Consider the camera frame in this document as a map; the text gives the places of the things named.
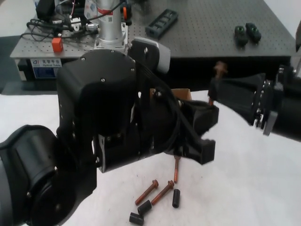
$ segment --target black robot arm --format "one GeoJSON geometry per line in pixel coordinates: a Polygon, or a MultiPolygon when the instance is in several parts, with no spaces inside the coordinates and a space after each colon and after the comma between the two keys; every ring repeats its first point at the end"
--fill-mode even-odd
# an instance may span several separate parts
{"type": "Polygon", "coordinates": [[[301,140],[301,78],[291,66],[280,65],[274,80],[256,74],[214,78],[208,95],[240,114],[249,125],[301,140]]]}
{"type": "Polygon", "coordinates": [[[59,70],[57,136],[24,126],[0,144],[0,225],[63,224],[96,188],[97,168],[161,152],[214,160],[215,142],[199,137],[217,123],[218,108],[176,98],[147,62],[97,50],[59,70]]]}

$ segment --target bolt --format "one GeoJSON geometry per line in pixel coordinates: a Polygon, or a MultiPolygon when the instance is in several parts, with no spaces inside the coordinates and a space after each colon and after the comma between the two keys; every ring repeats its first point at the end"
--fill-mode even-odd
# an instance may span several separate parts
{"type": "Polygon", "coordinates": [[[174,182],[170,180],[168,185],[151,201],[152,205],[156,205],[157,202],[169,191],[174,188],[174,182]]]}
{"type": "Polygon", "coordinates": [[[153,181],[152,181],[152,185],[151,185],[148,189],[146,189],[146,191],[143,192],[143,194],[140,195],[140,197],[135,201],[136,206],[138,206],[139,203],[141,203],[142,200],[143,200],[146,196],[148,196],[149,193],[151,193],[151,191],[154,190],[155,188],[157,188],[158,186],[159,186],[158,181],[157,181],[157,180],[153,180],[153,181]]]}
{"type": "Polygon", "coordinates": [[[178,171],[179,171],[179,160],[181,157],[175,156],[175,166],[174,166],[174,183],[178,183],[178,171]]]}

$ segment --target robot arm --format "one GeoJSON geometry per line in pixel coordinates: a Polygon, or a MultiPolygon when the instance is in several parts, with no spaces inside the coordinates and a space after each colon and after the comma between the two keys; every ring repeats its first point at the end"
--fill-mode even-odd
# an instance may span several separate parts
{"type": "Polygon", "coordinates": [[[57,136],[24,126],[0,144],[1,225],[63,224],[96,188],[97,168],[161,152],[214,160],[215,142],[199,136],[217,123],[218,108],[176,98],[153,74],[160,54],[149,45],[134,43],[128,56],[92,51],[60,69],[57,136]],[[146,47],[150,55],[135,56],[146,47]]]}

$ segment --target white table surface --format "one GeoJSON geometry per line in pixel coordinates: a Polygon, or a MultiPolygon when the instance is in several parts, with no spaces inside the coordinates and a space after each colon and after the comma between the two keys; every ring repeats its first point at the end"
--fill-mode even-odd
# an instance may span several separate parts
{"type": "MultiPolygon", "coordinates": [[[[192,97],[207,100],[206,92],[192,97]]],[[[0,142],[24,124],[55,132],[57,96],[1,96],[0,142]]],[[[178,209],[170,192],[145,217],[145,226],[300,226],[301,143],[249,127],[231,109],[219,105],[219,123],[204,137],[216,140],[215,161],[199,165],[181,159],[178,209]]],[[[136,198],[153,179],[158,191],[174,176],[167,154],[97,173],[97,188],[64,226],[126,226],[136,198]]]]}

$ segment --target black cylinder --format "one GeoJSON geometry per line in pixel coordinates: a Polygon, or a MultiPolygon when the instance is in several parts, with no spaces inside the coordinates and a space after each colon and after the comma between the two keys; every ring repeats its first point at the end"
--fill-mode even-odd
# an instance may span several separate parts
{"type": "Polygon", "coordinates": [[[180,190],[175,189],[174,190],[174,197],[173,197],[173,207],[178,208],[180,205],[180,190]]]}
{"type": "Polygon", "coordinates": [[[146,201],[145,203],[143,203],[141,206],[137,208],[140,216],[144,216],[150,209],[151,209],[150,200],[146,201]]]}
{"type": "Polygon", "coordinates": [[[139,214],[131,213],[130,220],[131,223],[135,225],[143,225],[144,219],[139,214]]]}

